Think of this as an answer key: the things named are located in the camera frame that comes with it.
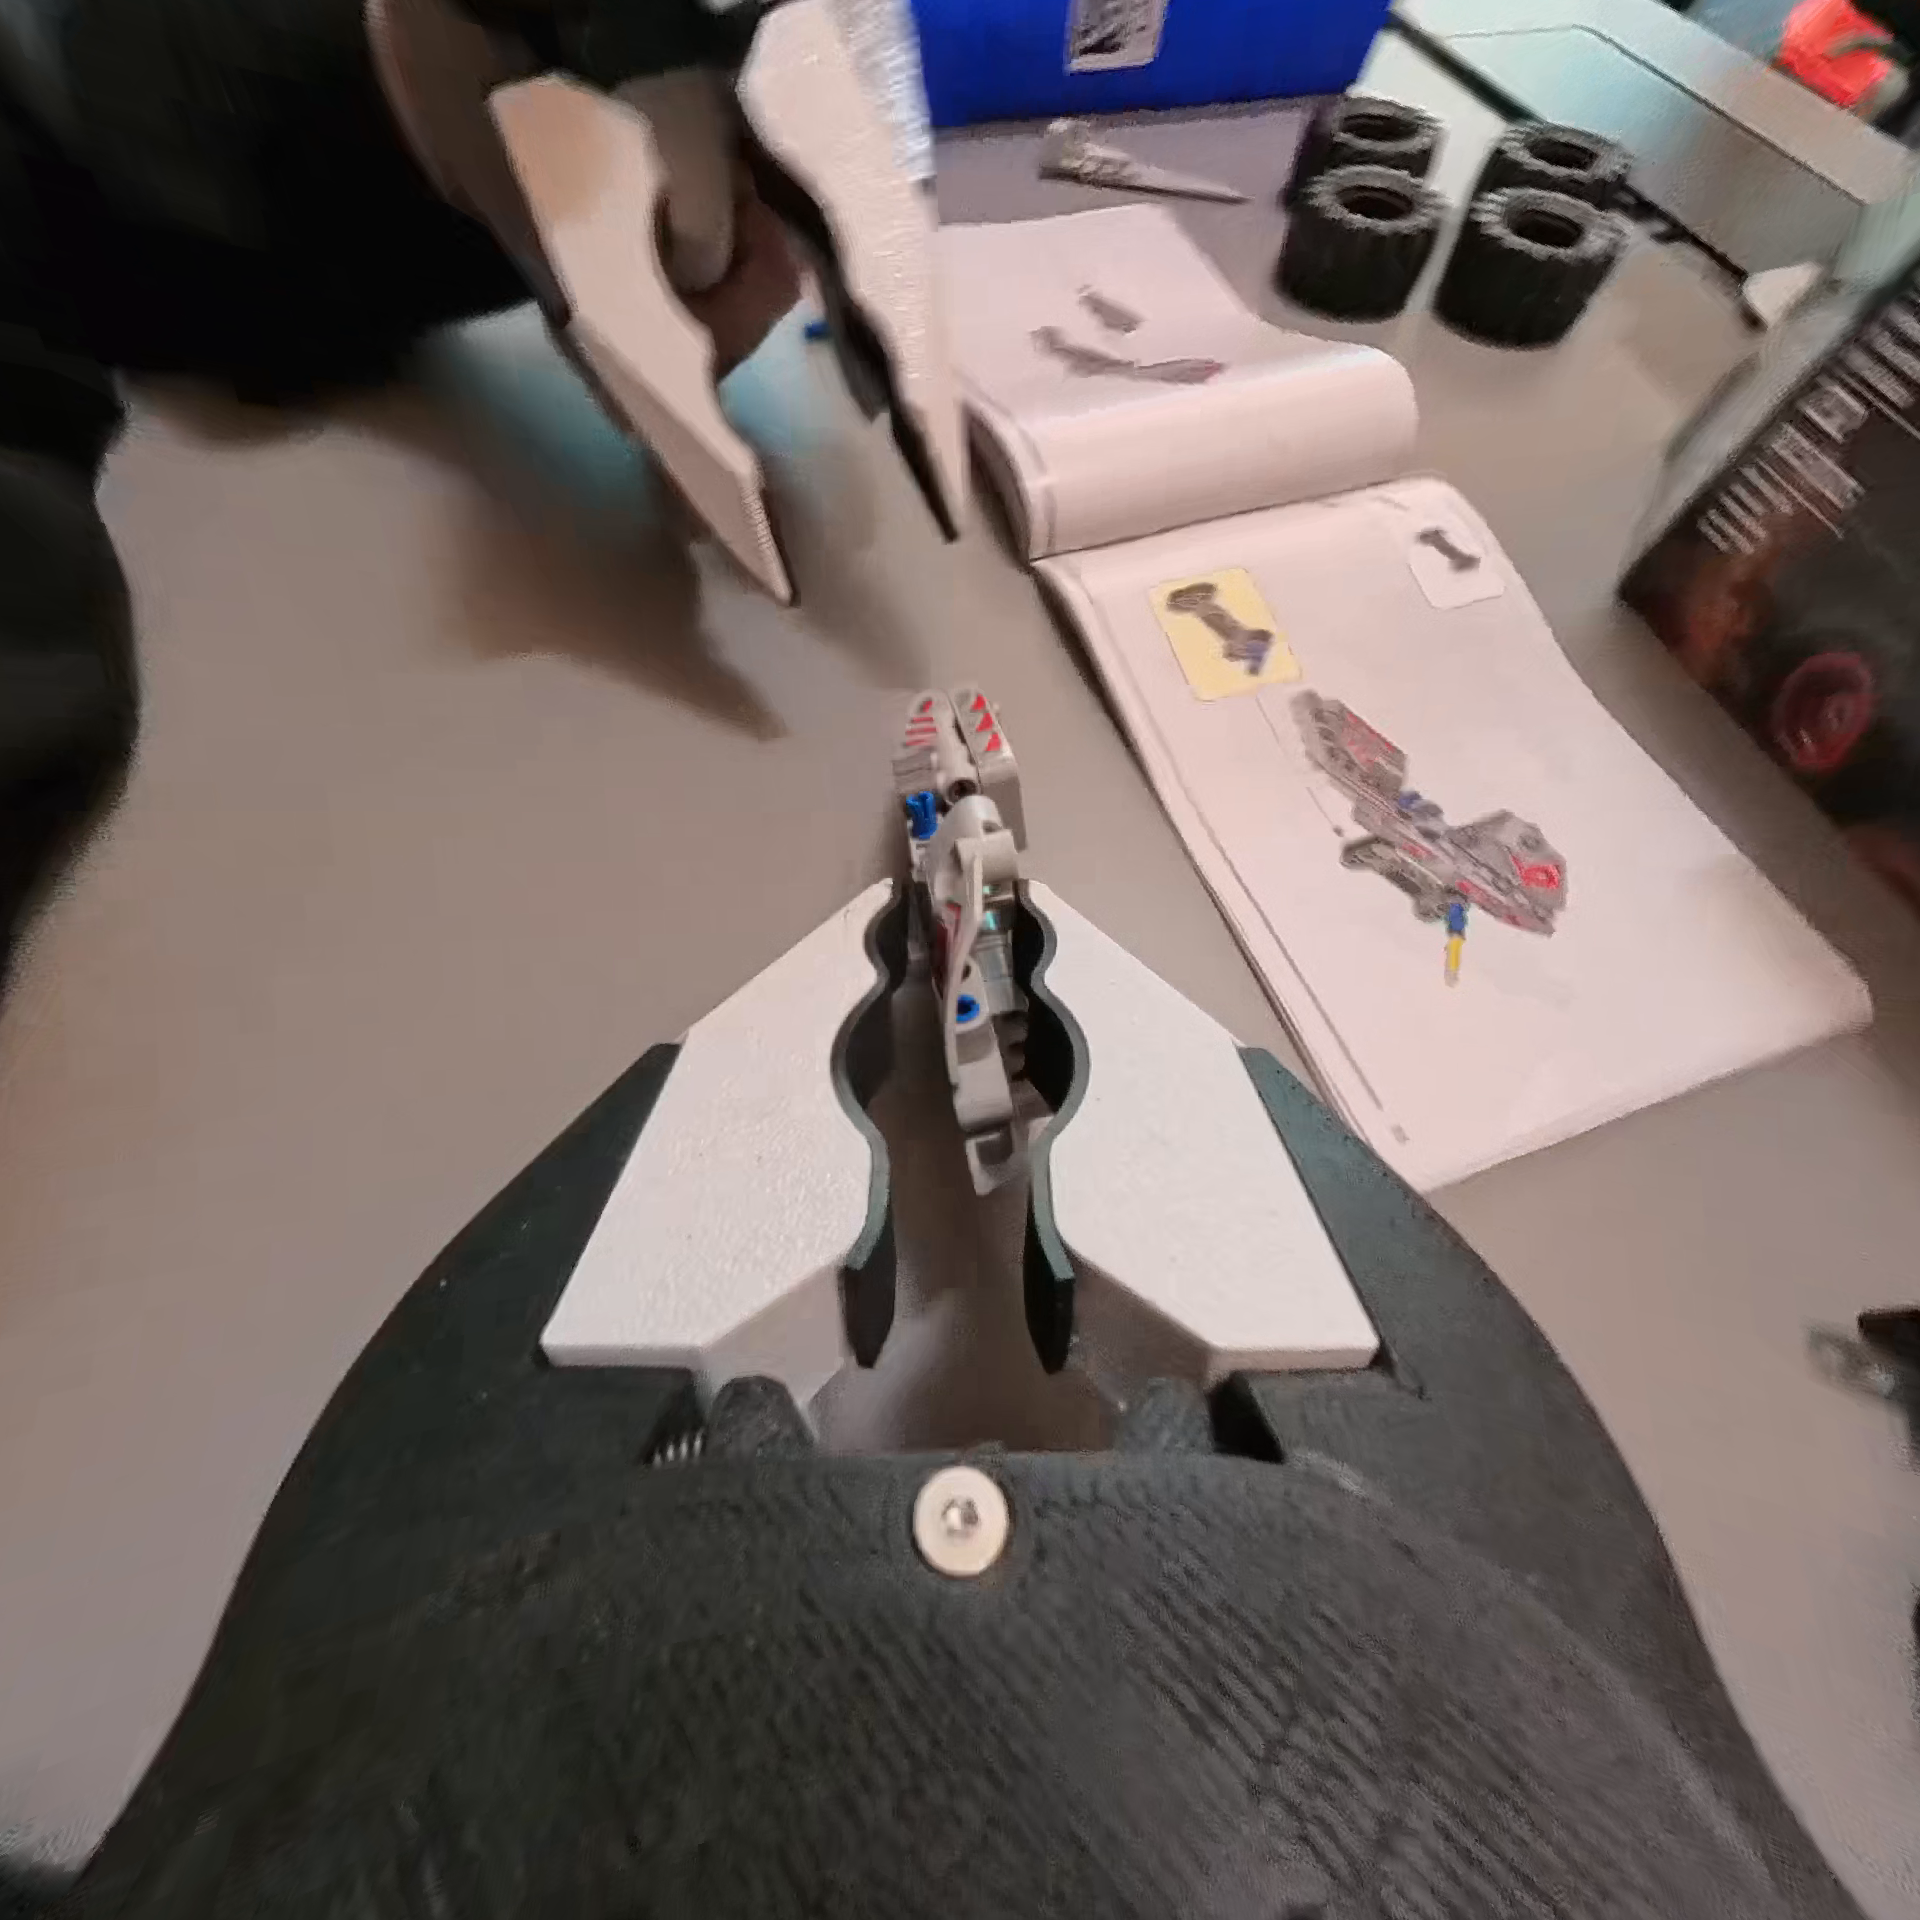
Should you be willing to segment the person's left hand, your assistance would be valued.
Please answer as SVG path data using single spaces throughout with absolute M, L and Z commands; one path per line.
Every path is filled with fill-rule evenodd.
M 726 382 L 763 346 L 800 299 L 800 265 L 786 233 L 740 163 L 668 166 L 658 242 L 668 285 L 711 350 L 711 380 Z

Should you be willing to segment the grey pointed brick piece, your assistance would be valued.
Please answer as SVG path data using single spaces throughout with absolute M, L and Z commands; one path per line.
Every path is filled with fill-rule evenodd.
M 1075 116 L 1047 123 L 1038 172 L 1047 181 L 1171 202 L 1244 205 L 1251 198 L 1230 182 L 1145 160 Z

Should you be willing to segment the red plastic item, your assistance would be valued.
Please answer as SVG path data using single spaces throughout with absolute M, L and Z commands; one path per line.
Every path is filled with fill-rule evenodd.
M 1767 64 L 1830 106 L 1871 116 L 1906 92 L 1916 49 L 1904 36 L 1904 5 L 1887 21 L 1871 5 L 1800 2 L 1784 17 Z

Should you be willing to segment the dark toy set box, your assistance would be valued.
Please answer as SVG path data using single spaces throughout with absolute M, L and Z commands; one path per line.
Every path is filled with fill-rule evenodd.
M 1671 448 L 1619 594 L 1918 905 L 1918 284 L 1787 321 Z

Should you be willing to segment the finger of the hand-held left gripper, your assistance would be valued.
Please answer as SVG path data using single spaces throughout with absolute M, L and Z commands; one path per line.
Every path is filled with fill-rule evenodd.
M 835 364 L 944 540 L 966 532 L 922 49 L 905 2 L 763 5 L 738 69 L 761 198 L 800 242 Z
M 569 357 L 707 532 L 790 606 L 759 454 L 722 411 L 711 329 L 671 272 L 673 169 L 654 126 L 566 75 L 496 88 L 491 126 L 558 285 Z

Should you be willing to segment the black brick toy part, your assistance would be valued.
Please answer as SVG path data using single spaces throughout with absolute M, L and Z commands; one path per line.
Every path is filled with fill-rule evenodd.
M 1833 1385 L 1918 1412 L 1918 1308 L 1866 1310 L 1852 1325 L 1814 1325 L 1809 1356 Z

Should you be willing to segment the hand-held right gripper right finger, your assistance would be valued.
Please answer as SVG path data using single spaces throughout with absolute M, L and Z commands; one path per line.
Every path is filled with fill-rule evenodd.
M 1047 884 L 1023 888 L 1024 1325 L 1114 1408 L 1360 1373 L 1377 1320 L 1268 1106 L 1289 1076 Z

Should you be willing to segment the grey brick toy vehicle assembly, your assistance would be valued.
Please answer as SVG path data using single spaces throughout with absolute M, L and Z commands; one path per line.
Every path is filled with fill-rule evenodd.
M 1024 790 L 1014 738 L 979 685 L 911 694 L 894 750 L 913 916 L 967 1176 L 988 1198 L 1024 1170 L 1038 1098 L 1026 1081 Z

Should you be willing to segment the black knobby toy tire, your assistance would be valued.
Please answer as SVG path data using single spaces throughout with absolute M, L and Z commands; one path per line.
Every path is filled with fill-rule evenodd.
M 1626 242 L 1626 221 L 1584 198 L 1534 186 L 1479 192 L 1431 310 L 1481 346 L 1559 346 L 1614 272 Z
M 1316 106 L 1289 188 L 1305 192 L 1320 176 L 1353 166 L 1426 181 L 1446 142 L 1446 122 L 1425 107 L 1340 94 Z
M 1360 163 L 1329 169 L 1288 219 L 1279 289 L 1332 321 L 1390 321 L 1417 289 L 1443 221 L 1446 203 L 1416 176 Z
M 1612 138 L 1540 122 L 1508 126 L 1486 154 L 1472 196 L 1543 190 L 1593 208 L 1619 208 L 1632 155 Z

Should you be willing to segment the open instruction booklet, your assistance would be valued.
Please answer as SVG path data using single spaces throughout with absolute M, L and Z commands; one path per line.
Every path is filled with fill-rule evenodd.
M 1438 1192 L 1871 1027 L 1593 698 L 1403 365 L 1176 221 L 939 229 L 977 453 L 1336 1110 Z

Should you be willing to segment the small white object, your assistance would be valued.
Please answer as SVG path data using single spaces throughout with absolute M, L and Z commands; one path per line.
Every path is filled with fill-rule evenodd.
M 1740 289 L 1744 321 L 1758 331 L 1778 331 L 1831 313 L 1847 318 L 1859 305 L 1859 285 L 1835 264 L 1803 261 L 1782 270 L 1753 272 Z

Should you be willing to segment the blue box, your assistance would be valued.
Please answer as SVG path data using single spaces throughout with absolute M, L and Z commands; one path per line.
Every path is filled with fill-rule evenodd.
M 1340 94 L 1387 2 L 915 2 L 936 128 Z

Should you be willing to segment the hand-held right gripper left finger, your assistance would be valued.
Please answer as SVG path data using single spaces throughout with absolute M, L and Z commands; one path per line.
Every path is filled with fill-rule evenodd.
M 809 1445 L 896 1322 L 902 884 L 881 880 L 641 1064 L 652 1106 L 543 1331 L 558 1369 L 686 1376 L 714 1425 L 779 1390 Z

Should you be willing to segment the light grey flat board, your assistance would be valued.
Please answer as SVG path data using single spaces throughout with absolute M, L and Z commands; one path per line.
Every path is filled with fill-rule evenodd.
M 1632 186 L 1742 277 L 1878 284 L 1916 259 L 1916 152 L 1654 2 L 1400 2 L 1395 28 L 1511 118 L 1612 138 Z

